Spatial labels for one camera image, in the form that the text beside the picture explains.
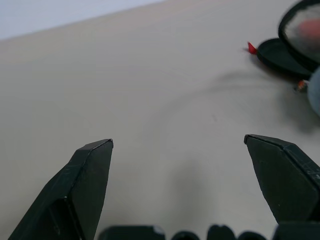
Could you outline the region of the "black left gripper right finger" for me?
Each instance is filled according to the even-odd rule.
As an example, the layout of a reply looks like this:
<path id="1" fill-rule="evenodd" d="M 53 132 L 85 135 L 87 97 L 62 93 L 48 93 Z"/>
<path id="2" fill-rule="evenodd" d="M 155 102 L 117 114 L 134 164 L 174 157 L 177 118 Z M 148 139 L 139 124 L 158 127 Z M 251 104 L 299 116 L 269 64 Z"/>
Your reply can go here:
<path id="1" fill-rule="evenodd" d="M 320 223 L 320 166 L 296 144 L 278 138 L 247 134 L 244 144 L 277 223 Z"/>

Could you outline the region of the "grey plush toy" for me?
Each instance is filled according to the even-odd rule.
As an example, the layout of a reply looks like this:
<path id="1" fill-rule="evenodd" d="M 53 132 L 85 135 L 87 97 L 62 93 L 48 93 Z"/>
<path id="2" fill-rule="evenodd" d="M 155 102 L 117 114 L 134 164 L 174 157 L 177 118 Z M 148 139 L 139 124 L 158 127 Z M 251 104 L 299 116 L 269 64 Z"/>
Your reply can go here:
<path id="1" fill-rule="evenodd" d="M 307 98 L 313 111 L 320 117 L 320 66 L 309 79 Z"/>

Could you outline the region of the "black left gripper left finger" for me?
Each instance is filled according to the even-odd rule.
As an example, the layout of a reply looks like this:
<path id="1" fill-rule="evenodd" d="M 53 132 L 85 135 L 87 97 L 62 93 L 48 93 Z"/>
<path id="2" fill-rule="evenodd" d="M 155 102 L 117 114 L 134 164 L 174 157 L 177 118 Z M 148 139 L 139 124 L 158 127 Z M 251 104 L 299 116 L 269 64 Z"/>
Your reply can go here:
<path id="1" fill-rule="evenodd" d="M 77 149 L 40 191 L 8 240 L 94 240 L 108 184 L 114 143 Z"/>

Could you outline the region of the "red zippered pouch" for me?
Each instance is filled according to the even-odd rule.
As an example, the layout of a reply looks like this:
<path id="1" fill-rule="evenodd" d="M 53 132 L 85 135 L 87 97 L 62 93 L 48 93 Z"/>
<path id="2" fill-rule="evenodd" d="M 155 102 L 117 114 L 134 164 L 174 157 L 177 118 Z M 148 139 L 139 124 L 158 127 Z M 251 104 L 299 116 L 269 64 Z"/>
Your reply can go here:
<path id="1" fill-rule="evenodd" d="M 300 0 L 282 17 L 278 37 L 248 52 L 271 70 L 298 79 L 295 90 L 306 92 L 312 74 L 320 67 L 320 0 Z"/>

